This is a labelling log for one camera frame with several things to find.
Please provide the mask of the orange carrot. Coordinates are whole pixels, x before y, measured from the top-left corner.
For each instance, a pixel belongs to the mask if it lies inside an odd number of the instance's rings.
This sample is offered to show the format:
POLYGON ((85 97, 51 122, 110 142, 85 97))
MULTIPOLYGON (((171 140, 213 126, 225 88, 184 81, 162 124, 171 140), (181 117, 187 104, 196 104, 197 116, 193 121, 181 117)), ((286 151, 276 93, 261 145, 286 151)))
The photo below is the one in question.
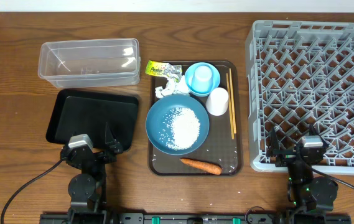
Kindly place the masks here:
POLYGON ((196 161, 193 159, 186 159, 186 158, 181 158, 180 161, 190 167, 194 167, 196 169, 200 169, 202 171, 208 172, 213 175, 220 175, 222 172, 222 168, 218 165, 207 163, 207 162, 202 162, 202 161, 196 161))

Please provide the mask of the white tissue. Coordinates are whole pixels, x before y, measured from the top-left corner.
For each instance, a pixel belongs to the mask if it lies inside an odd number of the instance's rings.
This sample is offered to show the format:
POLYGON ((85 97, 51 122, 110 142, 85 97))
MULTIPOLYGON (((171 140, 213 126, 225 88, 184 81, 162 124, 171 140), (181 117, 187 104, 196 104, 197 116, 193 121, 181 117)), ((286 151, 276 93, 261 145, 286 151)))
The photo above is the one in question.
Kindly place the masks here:
POLYGON ((185 82, 183 75, 179 82, 174 79, 168 79, 165 87, 159 86, 155 88, 155 96, 157 98, 164 98, 169 95, 189 95, 190 90, 185 82))

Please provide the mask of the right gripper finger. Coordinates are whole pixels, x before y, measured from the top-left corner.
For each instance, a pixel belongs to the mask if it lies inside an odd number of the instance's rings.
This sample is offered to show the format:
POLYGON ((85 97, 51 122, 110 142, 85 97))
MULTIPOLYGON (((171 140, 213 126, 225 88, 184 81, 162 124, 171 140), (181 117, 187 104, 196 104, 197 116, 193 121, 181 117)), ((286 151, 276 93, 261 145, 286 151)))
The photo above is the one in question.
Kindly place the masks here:
POLYGON ((314 126, 309 127, 308 146, 328 146, 329 143, 325 141, 314 126))
POLYGON ((267 149, 266 156, 275 157, 280 153, 279 140, 277 138, 275 128, 272 128, 272 130, 269 133, 269 136, 270 136, 270 145, 269 148, 267 149))

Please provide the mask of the clear plastic bin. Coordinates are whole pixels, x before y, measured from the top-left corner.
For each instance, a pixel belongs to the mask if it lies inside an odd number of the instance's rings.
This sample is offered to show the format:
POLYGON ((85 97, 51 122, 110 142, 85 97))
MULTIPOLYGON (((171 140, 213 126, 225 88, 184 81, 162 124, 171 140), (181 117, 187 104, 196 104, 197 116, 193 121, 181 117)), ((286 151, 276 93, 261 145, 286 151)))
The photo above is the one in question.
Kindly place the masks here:
POLYGON ((46 42, 40 48, 38 76, 56 88, 136 85, 140 62, 134 38, 46 42))

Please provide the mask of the light blue cup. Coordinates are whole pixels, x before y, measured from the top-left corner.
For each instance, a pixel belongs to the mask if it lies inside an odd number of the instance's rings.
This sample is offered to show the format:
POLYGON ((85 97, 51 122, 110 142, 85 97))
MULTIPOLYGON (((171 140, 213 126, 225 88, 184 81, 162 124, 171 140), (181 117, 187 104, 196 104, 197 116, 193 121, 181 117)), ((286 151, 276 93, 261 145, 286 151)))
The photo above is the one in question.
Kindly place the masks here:
POLYGON ((212 70, 206 65, 197 67, 193 73, 191 87, 196 93, 208 93, 212 88, 212 70))

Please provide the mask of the pile of white rice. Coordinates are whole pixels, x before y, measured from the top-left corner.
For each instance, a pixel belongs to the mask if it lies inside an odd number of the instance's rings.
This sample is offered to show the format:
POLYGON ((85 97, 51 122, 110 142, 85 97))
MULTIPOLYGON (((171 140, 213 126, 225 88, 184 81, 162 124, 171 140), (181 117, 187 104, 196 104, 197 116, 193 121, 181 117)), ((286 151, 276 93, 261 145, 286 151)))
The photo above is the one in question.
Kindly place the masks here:
POLYGON ((181 151, 190 148, 200 133, 200 121, 190 108, 172 108, 166 112, 163 123, 169 134, 162 138, 168 148, 181 151))

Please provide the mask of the dark blue plate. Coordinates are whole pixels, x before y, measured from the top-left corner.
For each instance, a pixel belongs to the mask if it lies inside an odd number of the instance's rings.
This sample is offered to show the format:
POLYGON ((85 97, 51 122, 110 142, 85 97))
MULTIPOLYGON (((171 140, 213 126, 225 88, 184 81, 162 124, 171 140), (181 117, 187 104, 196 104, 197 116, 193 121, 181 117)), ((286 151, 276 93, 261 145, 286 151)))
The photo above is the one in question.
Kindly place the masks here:
POLYGON ((205 142, 209 131, 210 119, 206 109, 198 100, 187 95, 170 95, 157 100, 151 106, 146 117, 146 133, 149 141, 161 152, 173 156, 181 156, 194 152, 205 142), (162 138, 163 134, 169 134, 169 130, 163 123, 165 114, 172 108, 177 107, 190 108, 200 121, 200 133, 197 140, 190 148, 181 151, 168 148, 165 144, 165 140, 162 138))

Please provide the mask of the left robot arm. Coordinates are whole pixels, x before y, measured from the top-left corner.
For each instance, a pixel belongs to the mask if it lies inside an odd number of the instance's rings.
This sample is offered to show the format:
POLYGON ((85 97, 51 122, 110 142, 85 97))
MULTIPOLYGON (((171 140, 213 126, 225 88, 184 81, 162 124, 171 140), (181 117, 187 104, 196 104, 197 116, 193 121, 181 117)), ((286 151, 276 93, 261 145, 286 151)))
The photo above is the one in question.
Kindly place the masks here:
POLYGON ((121 143, 105 125, 105 149, 93 152, 87 134, 72 136, 60 152, 60 158, 81 171, 68 184, 70 208, 64 223, 117 223, 117 214, 107 209, 105 165, 115 162, 123 152, 121 143))

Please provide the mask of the brown serving tray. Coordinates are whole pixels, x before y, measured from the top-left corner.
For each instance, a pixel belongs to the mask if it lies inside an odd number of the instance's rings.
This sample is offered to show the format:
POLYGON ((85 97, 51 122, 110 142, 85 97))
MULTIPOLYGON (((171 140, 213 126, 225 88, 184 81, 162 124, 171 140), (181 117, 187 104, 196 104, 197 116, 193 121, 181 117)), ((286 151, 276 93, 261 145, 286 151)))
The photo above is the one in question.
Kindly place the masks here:
POLYGON ((156 148, 152 143, 148 147, 148 166, 160 176, 210 176, 211 174, 183 164, 180 158, 193 159, 219 165, 222 176, 237 174, 243 166, 243 146, 240 125, 238 94, 238 74, 236 67, 227 60, 213 60, 209 64, 220 72, 220 86, 226 88, 226 75, 229 74, 233 84, 236 134, 231 136, 229 112, 221 116, 209 115, 209 132, 204 143, 193 152, 173 156, 156 148))

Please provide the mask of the grey dishwasher rack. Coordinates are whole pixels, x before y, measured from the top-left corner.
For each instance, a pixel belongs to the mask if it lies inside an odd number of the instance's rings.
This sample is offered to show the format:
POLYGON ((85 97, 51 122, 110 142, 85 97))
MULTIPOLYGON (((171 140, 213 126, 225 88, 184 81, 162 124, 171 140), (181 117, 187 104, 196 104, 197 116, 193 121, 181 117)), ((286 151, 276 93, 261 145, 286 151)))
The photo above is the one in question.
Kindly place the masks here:
POLYGON ((249 161, 275 172, 270 132, 292 149, 313 126, 328 148, 317 170, 354 175, 354 23, 258 20, 246 39, 249 161))

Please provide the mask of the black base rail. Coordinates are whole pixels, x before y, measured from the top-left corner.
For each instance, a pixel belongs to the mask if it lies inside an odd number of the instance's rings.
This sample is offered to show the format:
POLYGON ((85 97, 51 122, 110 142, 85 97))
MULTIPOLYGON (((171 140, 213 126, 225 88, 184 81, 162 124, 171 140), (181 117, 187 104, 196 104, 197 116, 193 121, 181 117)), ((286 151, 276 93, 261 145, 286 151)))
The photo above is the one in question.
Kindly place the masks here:
POLYGON ((99 224, 276 224, 283 223, 271 214, 245 215, 144 215, 121 213, 118 215, 42 214, 40 224, 99 223, 99 224))

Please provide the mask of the black waste tray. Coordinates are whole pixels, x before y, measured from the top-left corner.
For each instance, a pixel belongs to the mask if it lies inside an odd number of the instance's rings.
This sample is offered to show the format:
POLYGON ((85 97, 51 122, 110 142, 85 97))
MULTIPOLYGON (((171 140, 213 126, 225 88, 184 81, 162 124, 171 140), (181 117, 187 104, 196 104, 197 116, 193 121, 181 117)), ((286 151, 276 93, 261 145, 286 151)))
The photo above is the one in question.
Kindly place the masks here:
POLYGON ((97 149, 106 149, 105 134, 112 133, 124 151, 133 141, 139 101, 134 96, 74 89, 61 90, 47 128, 46 140, 66 144, 87 134, 97 149))

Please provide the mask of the yellow foil snack wrapper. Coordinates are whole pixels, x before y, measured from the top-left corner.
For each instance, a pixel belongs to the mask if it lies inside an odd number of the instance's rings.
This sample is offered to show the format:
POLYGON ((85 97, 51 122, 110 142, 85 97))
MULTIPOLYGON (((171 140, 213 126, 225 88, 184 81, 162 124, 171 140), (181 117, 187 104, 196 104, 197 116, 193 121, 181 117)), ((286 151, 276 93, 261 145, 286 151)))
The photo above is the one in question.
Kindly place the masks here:
POLYGON ((182 75, 182 66, 150 60, 146 65, 145 73, 155 77, 180 78, 182 75))

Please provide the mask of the right wooden chopstick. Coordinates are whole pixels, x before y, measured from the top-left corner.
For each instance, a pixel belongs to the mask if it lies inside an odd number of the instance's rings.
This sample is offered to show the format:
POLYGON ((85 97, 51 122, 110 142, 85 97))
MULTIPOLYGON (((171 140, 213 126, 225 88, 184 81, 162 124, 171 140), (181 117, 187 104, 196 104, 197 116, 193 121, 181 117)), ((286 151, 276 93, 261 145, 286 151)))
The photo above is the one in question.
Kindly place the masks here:
POLYGON ((232 72, 231 68, 229 68, 229 77, 230 77, 230 95, 231 95, 231 109, 232 109, 232 117, 233 117, 233 130, 234 134, 237 133, 236 130, 236 115, 235 115, 235 101, 234 101, 234 94, 233 94, 233 80, 232 80, 232 72))

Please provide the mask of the left wooden chopstick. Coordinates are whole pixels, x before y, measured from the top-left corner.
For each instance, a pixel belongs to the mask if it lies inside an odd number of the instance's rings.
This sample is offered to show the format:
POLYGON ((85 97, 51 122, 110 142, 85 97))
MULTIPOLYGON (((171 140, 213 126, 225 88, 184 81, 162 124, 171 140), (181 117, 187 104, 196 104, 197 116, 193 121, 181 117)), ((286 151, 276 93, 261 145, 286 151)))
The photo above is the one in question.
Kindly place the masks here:
POLYGON ((235 139, 235 133, 234 133, 234 124, 233 124, 233 113, 231 111, 231 95, 230 95, 230 83, 229 83, 229 78, 228 78, 228 73, 226 73, 226 86, 227 86, 227 92, 228 92, 228 111, 229 111, 229 117, 230 117, 230 128, 231 128, 231 139, 235 139))

